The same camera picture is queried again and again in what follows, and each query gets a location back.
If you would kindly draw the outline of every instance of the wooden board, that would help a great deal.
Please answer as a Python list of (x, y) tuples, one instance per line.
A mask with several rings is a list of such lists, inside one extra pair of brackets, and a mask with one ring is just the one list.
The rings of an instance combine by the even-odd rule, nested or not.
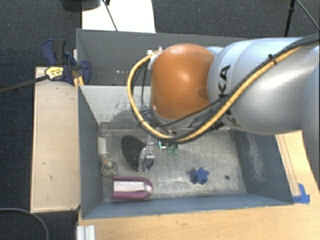
[[(45, 68), (37, 68), (37, 77)], [(35, 85), (30, 210), (75, 210), (80, 205), (76, 88), (45, 80)]]

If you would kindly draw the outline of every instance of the white paper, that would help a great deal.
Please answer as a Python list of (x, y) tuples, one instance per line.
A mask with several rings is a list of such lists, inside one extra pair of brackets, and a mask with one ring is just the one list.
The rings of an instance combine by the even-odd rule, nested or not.
[[(155, 33), (151, 0), (111, 0), (108, 6), (118, 31)], [(82, 28), (115, 31), (111, 17), (101, 0), (82, 2)]]

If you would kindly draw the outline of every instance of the gray box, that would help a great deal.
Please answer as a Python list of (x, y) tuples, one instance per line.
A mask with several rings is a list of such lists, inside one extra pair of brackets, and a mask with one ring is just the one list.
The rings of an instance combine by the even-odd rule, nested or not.
[[(167, 155), (154, 146), (155, 162), (147, 172), (131, 168), (122, 154), (122, 136), (130, 134), (141, 140), (148, 136), (134, 122), (123, 86), (127, 74), (117, 75), (117, 65), (128, 72), (147, 49), (155, 50), (159, 44), (163, 48), (185, 42), (223, 47), (235, 41), (226, 37), (77, 30), (77, 58), (89, 59), (93, 70), (91, 85), (81, 86), (78, 91), (83, 219), (293, 204), (274, 136), (222, 129), (180, 145), (178, 155)], [(149, 93), (146, 87), (145, 101)], [(110, 144), (107, 148), (117, 164), (117, 175), (145, 177), (152, 182), (153, 192), (146, 200), (111, 200), (111, 178), (100, 173), (97, 147), (99, 131), (105, 126)], [(210, 172), (204, 185), (190, 181), (189, 172), (199, 167)]]

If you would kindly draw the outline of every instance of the yellow cable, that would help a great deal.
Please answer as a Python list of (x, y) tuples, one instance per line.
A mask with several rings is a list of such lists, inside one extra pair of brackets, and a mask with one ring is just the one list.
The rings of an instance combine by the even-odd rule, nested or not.
[(147, 62), (153, 55), (156, 55), (157, 53), (161, 52), (161, 50), (156, 50), (153, 53), (149, 54), (148, 56), (144, 57), (143, 59), (141, 59), (137, 64), (134, 65), (134, 67), (131, 69), (130, 74), (128, 76), (128, 80), (127, 80), (127, 92), (128, 92), (128, 97), (129, 97), (129, 101), (130, 101), (130, 105), (132, 107), (133, 113), (136, 115), (136, 117), (138, 118), (138, 120), (140, 121), (140, 123), (147, 128), (151, 133), (153, 133), (154, 135), (163, 138), (163, 139), (169, 139), (172, 138), (172, 136), (170, 135), (165, 135), (162, 134), (161, 132), (158, 132), (156, 129), (154, 129), (152, 126), (150, 126), (147, 122), (145, 122), (143, 116), (140, 114), (135, 102), (134, 102), (134, 98), (133, 98), (133, 94), (132, 94), (132, 80), (135, 76), (136, 71), (139, 69), (139, 67)]
[(219, 109), (219, 111), (202, 127), (200, 127), (197, 131), (194, 133), (188, 135), (187, 137), (178, 139), (178, 142), (187, 141), (189, 139), (192, 139), (200, 134), (203, 134), (205, 131), (207, 131), (216, 121), (219, 120), (226, 112), (227, 110), (235, 103), (235, 101), (240, 97), (240, 95), (254, 82), (256, 81), (260, 76), (262, 76), (264, 73), (266, 73), (269, 69), (271, 69), (276, 63), (279, 63), (283, 61), (285, 58), (296, 52), (300, 47), (294, 48), (292, 50), (287, 51), (286, 53), (280, 55), (278, 58), (274, 61), (270, 61), (268, 64), (260, 68), (257, 72), (255, 72), (253, 75), (251, 75), (235, 92), (234, 94), (227, 100), (227, 102), (223, 105), (222, 108)]
[[(215, 122), (217, 122), (226, 112), (227, 110), (236, 102), (236, 100), (240, 97), (240, 95), (254, 82), (256, 81), (260, 76), (262, 76), (264, 73), (266, 73), (269, 69), (271, 69), (275, 64), (283, 61), (284, 59), (286, 59), (287, 57), (289, 57), (291, 54), (293, 54), (294, 52), (296, 52), (298, 49), (300, 49), (300, 47), (294, 48), (292, 50), (289, 50), (287, 52), (285, 52), (284, 54), (280, 55), (279, 57), (277, 57), (274, 61), (270, 61), (269, 63), (267, 63), (265, 66), (263, 66), (262, 68), (260, 68), (257, 72), (255, 72), (253, 75), (251, 75), (235, 92), (234, 94), (226, 101), (226, 103), (222, 106), (222, 108), (220, 108), (218, 110), (218, 112), (207, 122), (205, 123), (202, 127), (200, 127), (197, 131), (195, 131), (194, 133), (191, 133), (190, 135), (177, 139), (175, 141), (177, 142), (183, 142), (183, 141), (188, 141), (194, 137), (197, 137), (201, 134), (203, 134), (205, 131), (207, 131)], [(132, 70), (130, 71), (128, 80), (127, 80), (127, 91), (128, 91), (128, 97), (129, 97), (129, 101), (132, 107), (132, 110), (134, 112), (134, 114), (137, 116), (138, 120), (140, 121), (140, 123), (145, 126), (151, 133), (153, 133), (154, 135), (163, 138), (163, 139), (172, 139), (173, 137), (170, 135), (165, 135), (159, 131), (157, 131), (155, 128), (153, 128), (152, 126), (150, 126), (147, 122), (145, 122), (143, 116), (140, 114), (134, 99), (133, 99), (133, 94), (132, 94), (132, 80), (133, 77), (136, 73), (136, 71), (139, 69), (139, 67), (145, 63), (146, 61), (148, 61), (153, 55), (159, 53), (161, 50), (157, 50), (153, 53), (151, 53), (150, 55), (144, 57), (143, 59), (141, 59), (136, 65), (134, 65), (134, 67), (132, 68)]]
[(79, 76), (79, 77), (78, 77), (78, 80), (79, 80), (79, 85), (81, 85), (81, 86), (84, 86), (84, 85), (85, 85), (84, 79), (83, 79), (82, 76)]

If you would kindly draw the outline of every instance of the blue star toy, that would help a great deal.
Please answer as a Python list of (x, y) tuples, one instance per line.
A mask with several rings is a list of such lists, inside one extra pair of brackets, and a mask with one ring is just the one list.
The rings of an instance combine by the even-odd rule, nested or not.
[(191, 172), (191, 182), (193, 184), (200, 183), (203, 185), (208, 181), (208, 174), (208, 171), (206, 171), (203, 167), (200, 167), (198, 170)]

